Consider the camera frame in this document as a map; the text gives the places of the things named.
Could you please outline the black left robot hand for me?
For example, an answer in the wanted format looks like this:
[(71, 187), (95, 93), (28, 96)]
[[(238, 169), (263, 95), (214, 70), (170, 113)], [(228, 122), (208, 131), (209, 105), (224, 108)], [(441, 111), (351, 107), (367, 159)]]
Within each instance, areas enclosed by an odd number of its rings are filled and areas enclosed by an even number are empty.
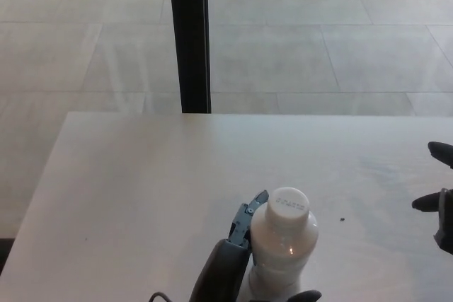
[(248, 282), (251, 301), (318, 301), (298, 284), (319, 236), (307, 196), (293, 187), (263, 190), (234, 217), (229, 236), (205, 263), (191, 301), (237, 301)]

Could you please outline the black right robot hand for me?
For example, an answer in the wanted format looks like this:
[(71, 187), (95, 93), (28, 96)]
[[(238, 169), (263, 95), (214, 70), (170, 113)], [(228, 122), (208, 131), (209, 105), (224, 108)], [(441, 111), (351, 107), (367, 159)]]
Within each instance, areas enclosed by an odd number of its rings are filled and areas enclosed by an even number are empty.
[[(428, 150), (433, 158), (452, 169), (452, 145), (430, 141)], [(427, 194), (412, 202), (412, 208), (422, 212), (437, 212), (439, 227), (434, 235), (437, 246), (452, 254), (452, 189)]]

